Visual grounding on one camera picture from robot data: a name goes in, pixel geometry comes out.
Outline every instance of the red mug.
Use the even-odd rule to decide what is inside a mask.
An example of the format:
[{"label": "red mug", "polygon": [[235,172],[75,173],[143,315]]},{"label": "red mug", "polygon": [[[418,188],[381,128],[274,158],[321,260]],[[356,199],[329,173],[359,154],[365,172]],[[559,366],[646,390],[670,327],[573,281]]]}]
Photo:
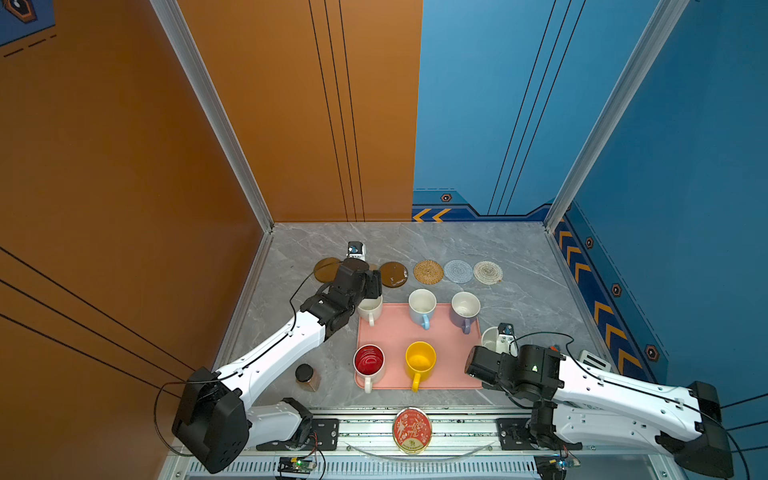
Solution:
[{"label": "red mug", "polygon": [[384,376],[384,352],[376,345],[363,345],[355,352],[355,373],[365,383],[366,393]]}]

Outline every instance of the rattan coaster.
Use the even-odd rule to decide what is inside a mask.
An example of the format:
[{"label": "rattan coaster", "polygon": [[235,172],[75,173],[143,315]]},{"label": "rattan coaster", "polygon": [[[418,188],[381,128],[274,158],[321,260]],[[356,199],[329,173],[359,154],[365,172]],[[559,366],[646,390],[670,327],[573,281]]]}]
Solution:
[{"label": "rattan coaster", "polygon": [[499,265],[493,262],[477,262],[475,264],[475,278],[485,285],[493,285],[502,281],[504,272]]},{"label": "rattan coaster", "polygon": [[341,260],[338,258],[328,257],[315,264],[313,271],[315,272],[315,278],[320,283],[333,282],[336,278],[336,271],[339,269]]},{"label": "rattan coaster", "polygon": [[434,285],[442,280],[442,275],[442,267],[434,260],[424,260],[413,267],[413,276],[425,285]]},{"label": "rattan coaster", "polygon": [[403,286],[408,281],[408,269],[400,262],[384,263],[379,271],[382,273],[382,285],[389,288]]},{"label": "rattan coaster", "polygon": [[472,265],[464,260],[451,260],[443,266],[443,270],[445,278],[453,283],[467,283],[474,276]]}]

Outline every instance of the orange panel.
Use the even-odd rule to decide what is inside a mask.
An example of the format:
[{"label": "orange panel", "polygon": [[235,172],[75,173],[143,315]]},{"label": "orange panel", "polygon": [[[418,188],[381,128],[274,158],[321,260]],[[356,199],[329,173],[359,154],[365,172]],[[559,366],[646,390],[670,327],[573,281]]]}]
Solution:
[{"label": "orange panel", "polygon": [[[185,363],[210,366],[261,231],[149,2],[55,2],[56,34],[0,58],[0,246]],[[0,252],[0,279],[176,376],[190,369]],[[173,380],[12,288],[0,313]],[[3,478],[155,478],[156,389],[0,319]],[[158,419],[170,438],[177,399]]]},{"label": "orange panel", "polygon": [[311,13],[307,0],[179,4],[273,219],[354,221],[329,121],[329,106],[338,121],[333,67],[324,60],[321,74],[318,60],[318,44],[329,50],[322,3]]},{"label": "orange panel", "polygon": [[[329,12],[338,9],[338,1],[328,1]],[[340,5],[365,218],[408,221],[413,199],[422,2],[342,0]]]}]

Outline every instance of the blue wall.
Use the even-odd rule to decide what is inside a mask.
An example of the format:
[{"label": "blue wall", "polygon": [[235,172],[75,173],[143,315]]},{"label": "blue wall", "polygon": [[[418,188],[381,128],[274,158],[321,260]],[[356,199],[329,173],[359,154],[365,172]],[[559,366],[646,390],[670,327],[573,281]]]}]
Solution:
[{"label": "blue wall", "polygon": [[425,0],[414,189],[482,215],[551,201],[656,4]]},{"label": "blue wall", "polygon": [[[712,383],[723,404],[768,391],[766,25],[766,2],[690,2],[576,197],[668,382]],[[768,398],[724,411],[726,427],[765,419]],[[768,425],[733,434],[768,443]],[[768,450],[746,456],[762,478]]]}]

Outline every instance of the marble surface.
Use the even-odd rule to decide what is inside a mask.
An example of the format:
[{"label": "marble surface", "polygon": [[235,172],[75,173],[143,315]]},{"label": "marble surface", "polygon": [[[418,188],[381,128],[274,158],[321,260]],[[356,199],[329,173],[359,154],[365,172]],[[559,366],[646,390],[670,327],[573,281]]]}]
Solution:
[{"label": "marble surface", "polygon": [[[566,287],[557,259],[540,223],[279,223],[267,255],[247,318],[238,333],[230,360],[250,351],[291,318],[288,299],[301,281],[324,257],[343,258],[346,243],[366,245],[367,261],[382,265],[398,261],[409,272],[422,260],[441,265],[454,259],[475,265],[481,260],[504,270],[501,283],[487,286],[477,279],[458,285],[447,279],[425,286],[409,276],[396,289],[384,287],[384,301],[405,303],[418,288],[431,290],[440,303],[449,303],[460,291],[474,293],[482,303],[481,332],[500,322],[515,326],[518,336],[537,331],[572,335],[571,351],[597,350]],[[314,277],[296,295],[298,308],[319,287]],[[489,406],[509,407],[502,392],[492,390],[373,390],[365,394],[354,383],[352,357],[357,343],[357,316],[321,347],[308,352],[276,379],[257,404],[269,405],[292,396],[307,407],[350,406]],[[535,335],[521,343],[564,347],[563,336]],[[309,363],[321,377],[318,392],[301,389],[294,379],[300,363]]]}]

